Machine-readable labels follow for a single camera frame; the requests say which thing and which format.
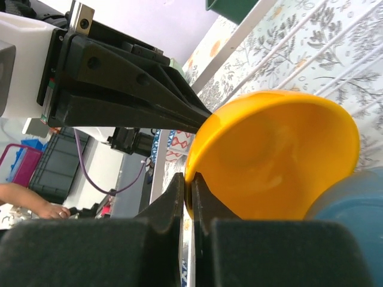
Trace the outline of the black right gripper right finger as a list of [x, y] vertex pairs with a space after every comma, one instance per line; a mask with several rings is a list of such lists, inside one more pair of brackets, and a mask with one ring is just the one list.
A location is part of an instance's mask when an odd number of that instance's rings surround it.
[[351, 233], [325, 221], [243, 220], [191, 182], [196, 286], [372, 286]]

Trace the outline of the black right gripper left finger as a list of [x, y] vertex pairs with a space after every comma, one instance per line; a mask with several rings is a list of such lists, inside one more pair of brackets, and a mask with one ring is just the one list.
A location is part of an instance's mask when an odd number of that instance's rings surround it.
[[180, 286], [184, 177], [134, 218], [34, 219], [1, 239], [2, 286]]

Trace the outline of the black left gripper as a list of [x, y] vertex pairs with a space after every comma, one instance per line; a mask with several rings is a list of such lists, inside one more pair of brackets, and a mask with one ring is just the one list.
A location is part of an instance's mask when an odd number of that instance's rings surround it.
[[73, 1], [60, 16], [37, 102], [51, 127], [132, 127], [196, 133], [211, 115], [155, 47], [98, 23]]

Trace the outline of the yellow bowl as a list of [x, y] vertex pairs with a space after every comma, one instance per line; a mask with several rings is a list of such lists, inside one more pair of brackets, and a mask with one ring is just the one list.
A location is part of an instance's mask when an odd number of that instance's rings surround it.
[[287, 90], [245, 94], [197, 131], [186, 163], [186, 208], [192, 212], [192, 181], [202, 175], [242, 219], [301, 220], [352, 174], [359, 152], [358, 127], [337, 103]]

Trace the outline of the solid blue bowl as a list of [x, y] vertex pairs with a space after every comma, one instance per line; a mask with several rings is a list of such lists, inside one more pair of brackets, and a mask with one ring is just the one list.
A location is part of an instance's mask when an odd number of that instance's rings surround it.
[[382, 167], [360, 170], [314, 201], [305, 219], [334, 221], [355, 237], [375, 286], [382, 286]]

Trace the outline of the white wire dish rack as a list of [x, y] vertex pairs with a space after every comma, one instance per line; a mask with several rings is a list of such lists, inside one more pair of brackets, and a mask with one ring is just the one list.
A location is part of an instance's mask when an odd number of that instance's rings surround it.
[[283, 89], [345, 108], [361, 135], [359, 169], [382, 164], [382, 2], [264, 1], [249, 28], [219, 17], [188, 61], [211, 110], [241, 93]]

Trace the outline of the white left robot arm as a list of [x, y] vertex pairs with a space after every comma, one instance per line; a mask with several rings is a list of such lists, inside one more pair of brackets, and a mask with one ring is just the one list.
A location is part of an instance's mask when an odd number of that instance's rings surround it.
[[149, 156], [144, 129], [196, 133], [210, 116], [156, 47], [94, 21], [79, 1], [62, 14], [32, 1], [53, 25], [37, 103], [50, 127], [72, 127], [128, 154]]

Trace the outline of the person's hand in background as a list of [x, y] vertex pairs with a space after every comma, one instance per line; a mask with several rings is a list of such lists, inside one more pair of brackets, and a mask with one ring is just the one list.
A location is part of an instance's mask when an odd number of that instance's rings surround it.
[[1, 184], [1, 205], [11, 204], [30, 210], [43, 219], [68, 219], [70, 211], [43, 199], [37, 193], [14, 183]]

